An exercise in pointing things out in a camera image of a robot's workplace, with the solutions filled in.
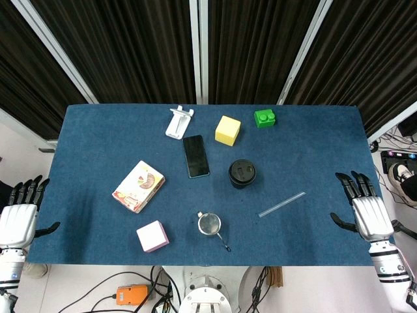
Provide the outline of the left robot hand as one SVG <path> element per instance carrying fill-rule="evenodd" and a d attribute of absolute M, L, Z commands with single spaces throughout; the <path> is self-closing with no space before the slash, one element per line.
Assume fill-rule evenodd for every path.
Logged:
<path fill-rule="evenodd" d="M 44 192 L 50 180 L 41 175 L 12 187 L 0 211 L 0 251 L 24 249 L 34 239 L 56 231 L 60 222 L 36 229 Z"/>

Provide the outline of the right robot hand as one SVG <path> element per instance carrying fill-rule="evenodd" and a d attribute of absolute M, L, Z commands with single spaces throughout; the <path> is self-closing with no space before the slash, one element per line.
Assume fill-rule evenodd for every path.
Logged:
<path fill-rule="evenodd" d="M 394 227 L 381 197 L 368 176 L 352 171 L 335 173 L 348 202 L 352 207 L 354 222 L 346 222 L 335 213 L 330 213 L 333 222 L 344 230 L 357 232 L 367 242 L 387 241 L 394 234 Z"/>

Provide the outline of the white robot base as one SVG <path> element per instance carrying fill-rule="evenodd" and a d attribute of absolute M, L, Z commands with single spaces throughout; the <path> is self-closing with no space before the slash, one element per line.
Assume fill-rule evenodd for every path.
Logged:
<path fill-rule="evenodd" d="M 240 300 L 248 266 L 162 267 L 173 285 L 177 313 L 243 313 Z"/>

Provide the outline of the clear plastic strip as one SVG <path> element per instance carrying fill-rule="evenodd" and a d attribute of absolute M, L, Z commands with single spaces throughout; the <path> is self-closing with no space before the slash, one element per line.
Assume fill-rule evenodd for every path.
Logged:
<path fill-rule="evenodd" d="M 291 202 L 293 202 L 293 201 L 295 201 L 295 200 L 297 200 L 297 199 L 299 199 L 299 198 L 301 198 L 301 197 L 303 197 L 305 195 L 306 195 L 305 192 L 300 192 L 298 194 L 295 194 L 294 196 L 292 196 L 292 197 L 290 197 L 290 198 L 288 198 L 288 199 L 286 199 L 286 200 L 284 200 L 284 201 L 282 201 L 282 202 L 274 205 L 273 207 L 271 207 L 271 208 L 269 208 L 267 210 L 264 210 L 264 211 L 260 212 L 258 214 L 258 217 L 259 218 L 263 218 L 263 217 L 267 216 L 268 214 L 270 214 L 270 213 L 278 210 L 279 208 L 281 208 L 281 207 L 283 207 L 283 206 L 285 206 L 287 204 L 290 204 Z"/>

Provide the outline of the white sneaker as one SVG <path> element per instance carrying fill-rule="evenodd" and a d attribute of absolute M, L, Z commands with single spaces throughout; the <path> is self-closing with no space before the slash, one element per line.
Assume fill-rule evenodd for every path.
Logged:
<path fill-rule="evenodd" d="M 417 175 L 405 165 L 395 163 L 388 170 L 388 179 L 407 205 L 417 207 Z"/>

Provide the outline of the wooden block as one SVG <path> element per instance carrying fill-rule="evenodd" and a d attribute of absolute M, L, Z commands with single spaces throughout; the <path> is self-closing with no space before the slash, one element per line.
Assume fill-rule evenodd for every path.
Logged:
<path fill-rule="evenodd" d="M 270 287 L 283 287 L 283 267 L 273 266 L 268 268 L 267 285 Z"/>

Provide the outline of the printed snack carton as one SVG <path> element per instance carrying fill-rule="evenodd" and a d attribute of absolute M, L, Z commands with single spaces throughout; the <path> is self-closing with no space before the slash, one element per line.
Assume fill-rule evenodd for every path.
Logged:
<path fill-rule="evenodd" d="M 140 160 L 113 191 L 112 196 L 133 213 L 140 213 L 165 183 L 165 177 Z"/>

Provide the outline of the orange power box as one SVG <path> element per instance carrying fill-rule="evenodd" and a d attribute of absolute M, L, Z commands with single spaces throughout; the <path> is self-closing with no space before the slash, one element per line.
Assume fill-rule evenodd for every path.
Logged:
<path fill-rule="evenodd" d="M 133 284 L 117 288 L 117 305 L 140 305 L 148 295 L 149 287 L 146 284 Z"/>

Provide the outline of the pink foam cube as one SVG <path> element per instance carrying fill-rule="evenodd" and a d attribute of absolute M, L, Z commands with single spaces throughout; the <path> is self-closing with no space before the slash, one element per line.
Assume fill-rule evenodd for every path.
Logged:
<path fill-rule="evenodd" d="M 153 252 L 169 244 L 164 227 L 158 220 L 137 229 L 136 233 L 144 252 Z"/>

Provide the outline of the black round jar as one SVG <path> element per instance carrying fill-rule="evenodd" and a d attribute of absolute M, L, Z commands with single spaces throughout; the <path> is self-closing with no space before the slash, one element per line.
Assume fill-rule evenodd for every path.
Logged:
<path fill-rule="evenodd" d="M 256 177 L 256 169 L 251 161 L 238 159 L 230 165 L 228 174 L 232 186 L 242 189 L 253 183 Z"/>

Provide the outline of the green toy building brick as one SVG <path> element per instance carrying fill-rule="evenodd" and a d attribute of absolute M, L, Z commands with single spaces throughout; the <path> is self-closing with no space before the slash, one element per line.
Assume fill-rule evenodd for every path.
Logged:
<path fill-rule="evenodd" d="M 256 110 L 254 112 L 254 119 L 257 128 L 271 127 L 276 122 L 276 116 L 271 109 Z"/>

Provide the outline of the small metal tea strainer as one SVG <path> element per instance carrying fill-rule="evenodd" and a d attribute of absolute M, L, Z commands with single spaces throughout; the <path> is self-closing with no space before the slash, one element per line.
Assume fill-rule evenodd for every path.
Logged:
<path fill-rule="evenodd" d="M 222 226 L 222 221 L 219 216 L 215 213 L 197 213 L 198 221 L 197 226 L 203 235 L 206 236 L 216 236 L 222 242 L 222 245 L 225 247 L 226 251 L 230 252 L 231 248 L 224 241 L 223 237 L 220 235 L 220 230 Z"/>

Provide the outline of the yellow foam cube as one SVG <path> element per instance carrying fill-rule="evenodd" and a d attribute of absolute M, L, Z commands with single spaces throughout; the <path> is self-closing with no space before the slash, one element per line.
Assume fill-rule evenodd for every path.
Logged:
<path fill-rule="evenodd" d="M 241 122 L 223 115 L 215 130 L 215 140 L 233 146 L 240 131 Z"/>

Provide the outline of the black smartphone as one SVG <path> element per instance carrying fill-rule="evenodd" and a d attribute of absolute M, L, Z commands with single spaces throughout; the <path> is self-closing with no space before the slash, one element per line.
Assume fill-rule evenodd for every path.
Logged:
<path fill-rule="evenodd" d="M 182 139 L 188 177 L 196 178 L 210 174 L 209 163 L 202 135 L 188 136 Z"/>

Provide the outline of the white folding phone stand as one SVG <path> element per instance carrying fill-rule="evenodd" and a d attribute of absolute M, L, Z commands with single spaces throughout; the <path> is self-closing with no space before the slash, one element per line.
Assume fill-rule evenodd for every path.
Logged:
<path fill-rule="evenodd" d="M 173 113 L 173 117 L 165 131 L 166 136 L 181 140 L 188 128 L 188 125 L 194 115 L 194 110 L 189 109 L 184 111 L 181 105 L 178 105 L 176 109 L 169 109 Z"/>

